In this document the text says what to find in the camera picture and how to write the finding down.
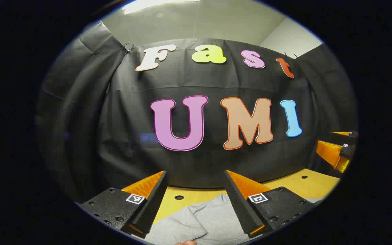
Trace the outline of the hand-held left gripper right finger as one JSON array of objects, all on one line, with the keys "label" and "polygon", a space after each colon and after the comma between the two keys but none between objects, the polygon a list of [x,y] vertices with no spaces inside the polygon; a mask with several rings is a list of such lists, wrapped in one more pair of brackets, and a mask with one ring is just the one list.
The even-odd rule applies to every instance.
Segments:
[{"label": "hand-held left gripper right finger", "polygon": [[225,170],[225,190],[242,230],[249,238],[269,234],[311,211],[315,204],[281,186],[268,188]]}]

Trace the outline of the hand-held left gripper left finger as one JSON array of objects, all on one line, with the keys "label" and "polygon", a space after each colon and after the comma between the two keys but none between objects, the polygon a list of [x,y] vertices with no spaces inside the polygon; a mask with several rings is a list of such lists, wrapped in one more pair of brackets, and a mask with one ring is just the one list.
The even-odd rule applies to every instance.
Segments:
[{"label": "hand-held left gripper left finger", "polygon": [[160,171],[123,189],[110,187],[79,206],[116,230],[144,239],[150,232],[168,185]]}]

